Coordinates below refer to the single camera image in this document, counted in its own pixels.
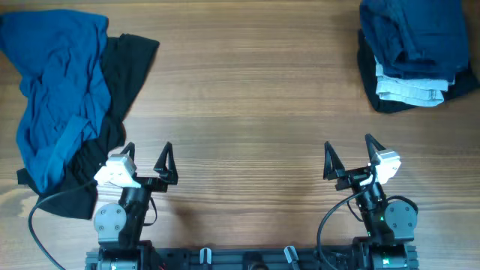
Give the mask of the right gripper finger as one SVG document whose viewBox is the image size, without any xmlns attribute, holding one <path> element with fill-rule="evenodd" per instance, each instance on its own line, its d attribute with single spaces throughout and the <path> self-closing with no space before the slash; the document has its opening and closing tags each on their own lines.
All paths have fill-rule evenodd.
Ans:
<svg viewBox="0 0 480 270">
<path fill-rule="evenodd" d="M 370 133 L 365 135 L 365 142 L 370 162 L 380 162 L 379 154 L 386 148 L 381 145 Z"/>
<path fill-rule="evenodd" d="M 323 169 L 323 178 L 327 180 L 334 180 L 343 178 L 345 176 L 345 168 L 329 141 L 324 143 L 325 148 L 325 163 Z"/>
</svg>

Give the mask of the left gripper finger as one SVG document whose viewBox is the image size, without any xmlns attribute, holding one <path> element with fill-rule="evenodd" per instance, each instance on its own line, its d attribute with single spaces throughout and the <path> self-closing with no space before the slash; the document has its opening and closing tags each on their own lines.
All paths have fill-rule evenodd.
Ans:
<svg viewBox="0 0 480 270">
<path fill-rule="evenodd" d="M 154 171 L 162 182 L 168 185 L 177 185 L 179 175 L 173 157 L 173 145 L 167 142 L 154 165 Z"/>
<path fill-rule="evenodd" d="M 121 155 L 128 155 L 129 158 L 133 161 L 135 157 L 135 144 L 129 142 L 120 152 Z"/>
</svg>

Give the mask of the blue t-shirt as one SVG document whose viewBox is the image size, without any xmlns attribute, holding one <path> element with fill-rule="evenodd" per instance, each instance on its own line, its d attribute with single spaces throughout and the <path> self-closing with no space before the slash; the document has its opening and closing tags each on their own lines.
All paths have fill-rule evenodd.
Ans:
<svg viewBox="0 0 480 270">
<path fill-rule="evenodd" d="M 101 132 L 111 101 L 101 71 L 108 23 L 75 10 L 1 15 L 1 51 L 21 74 L 28 99 L 16 142 L 42 194 L 63 182 L 80 146 Z"/>
</svg>

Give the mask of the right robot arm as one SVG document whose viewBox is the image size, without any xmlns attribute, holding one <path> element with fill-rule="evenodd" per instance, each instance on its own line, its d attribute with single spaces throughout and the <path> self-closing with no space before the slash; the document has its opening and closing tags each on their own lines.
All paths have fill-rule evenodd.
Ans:
<svg viewBox="0 0 480 270">
<path fill-rule="evenodd" d="M 365 135 L 369 161 L 366 166 L 346 169 L 330 142 L 324 143 L 323 178 L 335 180 L 335 189 L 350 189 L 352 194 L 334 205 L 322 218 L 316 234 L 319 269 L 417 269 L 414 240 L 419 207 L 401 195 L 387 197 L 383 185 L 401 166 L 400 155 Z M 322 232 L 329 218 L 354 200 L 359 213 L 354 217 L 364 224 L 367 235 L 355 237 L 342 247 L 322 245 Z"/>
</svg>

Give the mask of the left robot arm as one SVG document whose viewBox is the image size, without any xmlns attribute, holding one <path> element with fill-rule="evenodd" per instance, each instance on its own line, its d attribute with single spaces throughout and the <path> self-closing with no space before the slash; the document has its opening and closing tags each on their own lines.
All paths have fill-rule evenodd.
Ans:
<svg viewBox="0 0 480 270">
<path fill-rule="evenodd" d="M 85 267 L 91 270 L 165 269 L 151 241 L 140 239 L 149 208 L 155 208 L 152 194 L 165 193 L 177 185 L 179 176 L 173 157 L 173 145 L 167 142 L 154 165 L 155 177 L 138 176 L 134 163 L 135 145 L 130 142 L 118 154 L 112 154 L 97 171 L 94 180 L 121 188 L 117 203 L 102 206 L 94 216 L 98 234 L 98 253 L 89 253 Z"/>
</svg>

